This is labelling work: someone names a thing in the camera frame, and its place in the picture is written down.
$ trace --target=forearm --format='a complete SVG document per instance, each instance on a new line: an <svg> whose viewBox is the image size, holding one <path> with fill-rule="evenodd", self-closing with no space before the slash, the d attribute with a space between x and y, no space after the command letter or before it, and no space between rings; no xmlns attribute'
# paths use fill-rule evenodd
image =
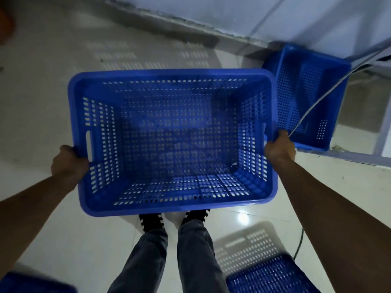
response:
<svg viewBox="0 0 391 293"><path fill-rule="evenodd" d="M0 202L0 279L12 269L76 183L73 174L65 171Z"/></svg>
<svg viewBox="0 0 391 293"><path fill-rule="evenodd" d="M273 167L335 291L390 290L391 230L294 161Z"/></svg>

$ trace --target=hand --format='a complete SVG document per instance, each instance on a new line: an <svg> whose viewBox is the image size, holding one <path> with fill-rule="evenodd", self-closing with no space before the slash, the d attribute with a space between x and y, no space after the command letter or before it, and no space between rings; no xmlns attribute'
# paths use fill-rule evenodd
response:
<svg viewBox="0 0 391 293"><path fill-rule="evenodd" d="M275 142L268 142L264 149L267 160L274 164L278 161L293 160L296 156L294 143L288 137L286 130L278 131L278 138Z"/></svg>
<svg viewBox="0 0 391 293"><path fill-rule="evenodd" d="M76 184L84 177L90 169L87 158L79 158L76 156L71 146L62 145L60 153L53 158L51 166L52 175L68 174Z"/></svg>

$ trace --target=white cable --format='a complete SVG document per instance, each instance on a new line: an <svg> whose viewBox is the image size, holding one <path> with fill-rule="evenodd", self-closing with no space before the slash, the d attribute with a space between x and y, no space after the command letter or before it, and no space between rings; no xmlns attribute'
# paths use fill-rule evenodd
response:
<svg viewBox="0 0 391 293"><path fill-rule="evenodd" d="M305 113L304 115L300 118L299 123L296 125L296 127L291 131L289 134L289 137L294 133L294 131L299 127L299 125L303 122L304 118L308 115L309 112L321 101L323 100L327 95L329 95L338 85L341 84L342 81L344 81L351 73L353 73L355 70L357 70L359 67L365 65L367 62L369 62L371 59L373 59L375 56L383 52L384 49L379 50L376 52L374 55L371 55L369 58L364 60L362 63L360 63L357 67L349 71L344 77L342 77L332 88L330 88L324 95L322 95Z"/></svg>

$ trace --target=person's left arm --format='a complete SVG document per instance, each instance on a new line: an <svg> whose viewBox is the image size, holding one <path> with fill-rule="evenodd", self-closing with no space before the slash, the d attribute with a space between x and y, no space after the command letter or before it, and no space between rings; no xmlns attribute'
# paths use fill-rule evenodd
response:
<svg viewBox="0 0 391 293"><path fill-rule="evenodd" d="M88 169L88 159L78 158L63 145L53 159L51 177L0 202L0 280Z"/></svg>

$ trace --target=pant leg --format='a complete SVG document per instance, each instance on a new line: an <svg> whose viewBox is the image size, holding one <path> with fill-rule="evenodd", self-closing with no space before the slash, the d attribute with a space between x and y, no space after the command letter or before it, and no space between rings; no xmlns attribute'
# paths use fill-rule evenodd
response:
<svg viewBox="0 0 391 293"><path fill-rule="evenodd" d="M156 293L167 256L167 232L144 233L108 293Z"/></svg>
<svg viewBox="0 0 391 293"><path fill-rule="evenodd" d="M228 292L212 239L201 221L191 220L181 226L177 257L183 293Z"/></svg>

